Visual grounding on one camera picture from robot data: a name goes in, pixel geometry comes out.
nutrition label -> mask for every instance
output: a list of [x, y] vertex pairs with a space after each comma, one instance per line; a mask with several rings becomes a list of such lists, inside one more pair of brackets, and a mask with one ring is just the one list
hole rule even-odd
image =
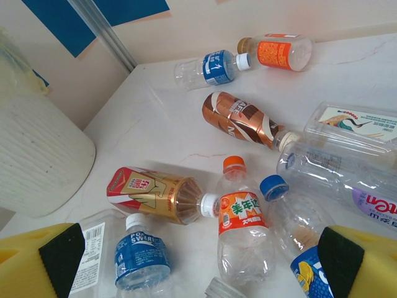
[[85, 290], [98, 283], [104, 232], [104, 222], [83, 231], [84, 238], [86, 239], [86, 249], [81, 258], [70, 294]]

plastic bottle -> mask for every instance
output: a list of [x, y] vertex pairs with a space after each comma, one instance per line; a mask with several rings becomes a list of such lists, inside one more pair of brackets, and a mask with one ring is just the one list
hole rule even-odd
[[206, 298], [247, 298], [220, 278], [213, 278], [205, 290]]
[[308, 64], [313, 41], [304, 35], [266, 34], [245, 37], [237, 46], [239, 54], [249, 53], [253, 65], [303, 71]]
[[172, 223], [187, 225], [198, 217], [217, 217], [219, 196], [203, 193], [194, 178], [123, 167], [107, 186], [110, 203], [122, 211], [139, 210]]
[[313, 200], [290, 192], [289, 186], [278, 175], [265, 178], [261, 192], [270, 202], [267, 212], [269, 229], [275, 235], [285, 259], [309, 298], [333, 297], [317, 254], [319, 238], [328, 225], [334, 225], [331, 216]]
[[255, 194], [257, 184], [239, 156], [225, 159], [223, 174], [216, 186], [216, 192], [223, 194], [218, 238], [220, 275], [232, 286], [263, 281], [274, 270], [275, 251]]
[[127, 236], [115, 250], [116, 287], [136, 296], [149, 295], [153, 288], [161, 291], [159, 285], [167, 282], [171, 272], [164, 242], [152, 236], [143, 214], [129, 215], [125, 225]]
[[397, 168], [397, 113], [321, 103], [305, 126], [306, 143], [346, 155], [362, 154], [380, 166]]
[[234, 138], [281, 152], [300, 137], [269, 119], [257, 107], [226, 92], [211, 93], [202, 108], [204, 119]]
[[305, 186], [317, 196], [397, 230], [397, 172], [392, 169], [337, 151], [291, 143], [281, 154], [277, 174], [291, 186]]
[[203, 58], [178, 63], [174, 76], [178, 87], [187, 91], [232, 82], [238, 71], [248, 70], [251, 58], [247, 53], [234, 56], [226, 50]]

white table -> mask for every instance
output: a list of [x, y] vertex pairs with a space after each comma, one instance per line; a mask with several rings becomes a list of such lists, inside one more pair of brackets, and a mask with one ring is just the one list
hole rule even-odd
[[[0, 237], [75, 222], [113, 208], [105, 188], [121, 166], [193, 176], [213, 191], [224, 158], [241, 155], [260, 182], [275, 173], [279, 154], [233, 139], [206, 123], [201, 108], [211, 92], [234, 94], [277, 123], [302, 131], [316, 106], [325, 100], [397, 110], [396, 53], [397, 34], [321, 43], [306, 72], [251, 70], [231, 84], [189, 93], [176, 88], [172, 77], [175, 61], [139, 65], [85, 130], [97, 146], [97, 158], [82, 188], [48, 216], [31, 219], [16, 214]], [[321, 203], [338, 224], [381, 235], [392, 233], [332, 202]], [[203, 297], [211, 278], [219, 276], [217, 221], [199, 219], [188, 226], [153, 222], [153, 227], [171, 252], [177, 297]], [[274, 278], [244, 292], [248, 297], [305, 297], [281, 255]]]

